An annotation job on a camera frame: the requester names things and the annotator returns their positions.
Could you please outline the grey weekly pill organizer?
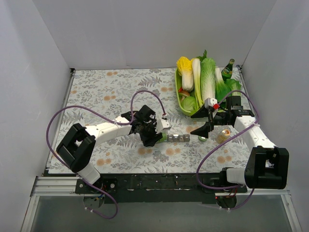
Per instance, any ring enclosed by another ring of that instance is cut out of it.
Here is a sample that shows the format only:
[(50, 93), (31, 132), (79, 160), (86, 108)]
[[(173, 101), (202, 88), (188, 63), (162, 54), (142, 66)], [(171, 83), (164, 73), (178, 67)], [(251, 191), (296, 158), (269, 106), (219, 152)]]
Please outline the grey weekly pill organizer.
[(173, 143), (182, 143), (182, 142), (189, 142), (190, 135), (189, 134), (168, 134), (167, 141)]

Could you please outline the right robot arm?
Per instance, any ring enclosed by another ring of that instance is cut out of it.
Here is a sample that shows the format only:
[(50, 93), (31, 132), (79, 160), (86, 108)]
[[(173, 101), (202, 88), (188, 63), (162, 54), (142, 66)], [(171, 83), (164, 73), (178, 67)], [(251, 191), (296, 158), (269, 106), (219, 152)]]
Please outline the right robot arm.
[(226, 110), (218, 112), (221, 103), (214, 98), (205, 100), (204, 105), (191, 118), (207, 117), (205, 124), (192, 131), (192, 135), (208, 138), (209, 133), (218, 125), (230, 125), (238, 133), (224, 144), (242, 136), (250, 150), (245, 168), (224, 168), (219, 173), (218, 183), (207, 186), (196, 174), (197, 182), (204, 188), (229, 192), (240, 186), (251, 189), (284, 189), (287, 184), (289, 152), (279, 148), (264, 134), (258, 123), (258, 115), (245, 110), (240, 96), (230, 93), (225, 96)]

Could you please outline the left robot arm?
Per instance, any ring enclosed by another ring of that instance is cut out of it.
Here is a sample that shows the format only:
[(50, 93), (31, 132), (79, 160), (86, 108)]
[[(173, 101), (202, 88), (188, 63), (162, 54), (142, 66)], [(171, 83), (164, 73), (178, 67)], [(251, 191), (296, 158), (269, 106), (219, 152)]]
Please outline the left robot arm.
[(92, 126), (79, 123), (71, 126), (56, 148), (69, 169), (86, 181), (87, 189), (92, 193), (102, 190), (103, 182), (99, 171), (90, 162), (95, 147), (121, 136), (138, 133), (144, 147), (154, 146), (163, 138), (163, 130), (171, 126), (167, 118), (155, 118), (155, 112), (147, 105), (139, 111), (121, 114), (111, 122)]

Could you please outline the green pill bottle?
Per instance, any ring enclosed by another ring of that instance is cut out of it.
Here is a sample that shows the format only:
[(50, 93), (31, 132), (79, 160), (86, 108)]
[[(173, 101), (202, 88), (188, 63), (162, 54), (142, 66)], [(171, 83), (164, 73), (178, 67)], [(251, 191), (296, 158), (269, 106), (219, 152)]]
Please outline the green pill bottle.
[(158, 141), (159, 143), (167, 141), (167, 134), (162, 133), (162, 138)]

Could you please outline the green bottle cap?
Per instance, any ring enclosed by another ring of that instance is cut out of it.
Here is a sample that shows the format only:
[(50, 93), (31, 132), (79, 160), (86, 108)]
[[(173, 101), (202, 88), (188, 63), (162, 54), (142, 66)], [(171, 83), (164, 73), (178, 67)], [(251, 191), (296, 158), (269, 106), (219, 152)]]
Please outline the green bottle cap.
[(199, 137), (198, 137), (198, 139), (199, 139), (200, 141), (202, 141), (202, 142), (205, 142), (205, 141), (207, 141), (207, 138), (205, 138), (205, 137), (202, 137), (202, 136), (199, 136)]

